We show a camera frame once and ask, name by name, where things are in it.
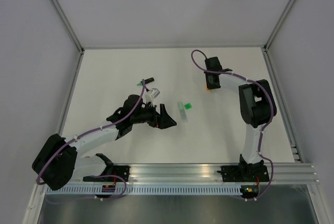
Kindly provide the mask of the pale green marker pen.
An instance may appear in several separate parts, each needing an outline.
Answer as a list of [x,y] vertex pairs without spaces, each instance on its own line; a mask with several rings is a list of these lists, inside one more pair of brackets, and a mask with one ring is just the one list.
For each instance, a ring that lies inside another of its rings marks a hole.
[[180,117],[183,124],[188,123],[188,118],[185,110],[180,110]]

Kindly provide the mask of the bright green marker cap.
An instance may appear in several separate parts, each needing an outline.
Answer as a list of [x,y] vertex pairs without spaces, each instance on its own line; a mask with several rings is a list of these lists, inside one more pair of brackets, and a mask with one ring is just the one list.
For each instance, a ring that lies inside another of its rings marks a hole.
[[189,109],[192,108],[192,104],[191,104],[191,103],[187,103],[187,104],[184,105],[184,108],[185,108],[186,110],[189,110]]

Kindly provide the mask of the black green highlighter pen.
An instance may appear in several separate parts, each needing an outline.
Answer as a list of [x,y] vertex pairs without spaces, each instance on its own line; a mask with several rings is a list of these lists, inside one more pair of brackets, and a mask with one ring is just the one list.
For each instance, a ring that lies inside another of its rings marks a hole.
[[143,85],[146,85],[146,84],[149,84],[149,83],[152,83],[152,82],[154,82],[154,78],[150,77],[150,78],[141,80],[137,85],[138,86],[143,86]]

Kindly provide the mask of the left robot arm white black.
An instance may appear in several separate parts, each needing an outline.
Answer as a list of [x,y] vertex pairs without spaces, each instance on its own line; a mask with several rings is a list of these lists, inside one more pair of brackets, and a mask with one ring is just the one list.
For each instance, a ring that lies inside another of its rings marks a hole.
[[139,95],[130,95],[122,107],[106,118],[105,125],[72,138],[51,135],[32,163],[32,169],[37,174],[36,183],[46,184],[55,191],[76,178],[84,181],[110,180],[113,176],[110,159],[103,154],[84,155],[124,137],[135,124],[167,129],[175,127],[177,122],[168,115],[164,104],[156,106],[152,102],[144,102]]

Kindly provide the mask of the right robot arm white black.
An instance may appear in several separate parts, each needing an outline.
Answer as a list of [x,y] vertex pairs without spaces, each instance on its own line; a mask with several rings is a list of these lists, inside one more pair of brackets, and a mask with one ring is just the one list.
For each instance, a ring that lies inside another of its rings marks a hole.
[[209,90],[221,87],[239,97],[240,112],[246,124],[245,143],[237,165],[222,166],[217,172],[223,182],[268,182],[268,169],[261,156],[263,131],[277,114],[277,108],[265,79],[250,81],[222,68],[217,57],[205,58],[206,84]]

